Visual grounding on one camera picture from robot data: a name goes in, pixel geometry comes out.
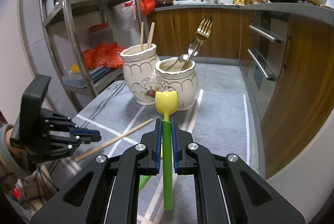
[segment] silver screw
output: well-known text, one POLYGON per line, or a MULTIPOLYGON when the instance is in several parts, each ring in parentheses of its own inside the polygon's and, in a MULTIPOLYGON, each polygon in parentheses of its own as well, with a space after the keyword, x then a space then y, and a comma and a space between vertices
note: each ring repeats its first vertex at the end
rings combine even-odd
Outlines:
POLYGON ((196 144, 196 143, 190 143, 189 145, 188 145, 188 148, 189 149, 191 149, 191 150, 197 150, 198 149, 198 144, 196 144))
POLYGON ((146 146, 144 144, 137 144, 136 145, 136 150, 137 151, 143 151, 146 149, 146 146))
POLYGON ((106 157, 104 155, 99 155, 95 160, 98 163, 103 163, 106 160, 106 157))
POLYGON ((229 156, 228 156, 228 160, 230 160, 231 162, 236 162, 236 161, 238 161, 238 156, 236 156, 235 154, 230 154, 229 156))

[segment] green handle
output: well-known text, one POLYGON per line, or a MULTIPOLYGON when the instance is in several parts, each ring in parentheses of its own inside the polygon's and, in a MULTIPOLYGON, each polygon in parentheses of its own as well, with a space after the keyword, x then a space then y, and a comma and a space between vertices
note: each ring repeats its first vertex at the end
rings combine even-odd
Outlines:
POLYGON ((166 120, 162 120, 162 158, 164 208, 170 210, 173 207, 172 124, 166 120))

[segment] yellow spoon head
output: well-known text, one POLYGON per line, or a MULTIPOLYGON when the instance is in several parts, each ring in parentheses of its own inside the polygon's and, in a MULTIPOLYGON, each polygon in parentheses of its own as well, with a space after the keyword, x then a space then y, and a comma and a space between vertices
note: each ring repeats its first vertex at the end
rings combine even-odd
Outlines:
POLYGON ((155 93, 155 108, 164 115, 164 119, 168 120, 169 115, 177 110, 179 100, 177 97, 177 91, 164 91, 155 93))

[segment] cabinet handle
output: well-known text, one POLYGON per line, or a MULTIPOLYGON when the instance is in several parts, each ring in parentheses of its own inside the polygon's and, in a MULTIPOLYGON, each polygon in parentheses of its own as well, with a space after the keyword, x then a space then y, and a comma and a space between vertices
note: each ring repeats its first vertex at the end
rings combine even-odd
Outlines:
POLYGON ((266 71, 264 70, 264 68, 260 64, 260 62, 257 60, 257 58, 255 57, 255 55, 252 53, 252 51, 250 49, 248 49, 247 51, 248 51, 250 57, 254 60, 255 64, 260 69, 260 71, 261 71, 262 75, 265 77, 265 79, 267 81, 276 81, 276 77, 273 74, 267 74, 266 73, 266 71))
POLYGON ((290 48, 290 41, 291 41, 291 36, 288 37, 288 41, 285 45, 285 50, 284 50, 284 57, 283 57, 283 68, 287 68, 288 64, 287 64, 287 53, 289 51, 290 48))
POLYGON ((276 34, 276 33, 273 33, 273 32, 270 32, 270 31, 267 31, 263 28, 261 28, 260 26, 258 25, 250 25, 249 28, 253 31, 255 31, 256 33, 260 34, 261 36, 267 38, 268 40, 272 41, 272 42, 276 42, 276 43, 284 43, 287 41, 286 38, 276 34))

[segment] white plastic bag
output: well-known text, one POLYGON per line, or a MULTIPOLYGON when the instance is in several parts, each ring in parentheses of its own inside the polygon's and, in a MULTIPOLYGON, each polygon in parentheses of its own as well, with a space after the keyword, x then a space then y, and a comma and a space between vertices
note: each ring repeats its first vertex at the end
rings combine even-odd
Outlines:
POLYGON ((116 25, 119 29, 131 30, 136 20, 136 5, 135 1, 126 2, 124 4, 116 5, 113 7, 114 17, 116 25))

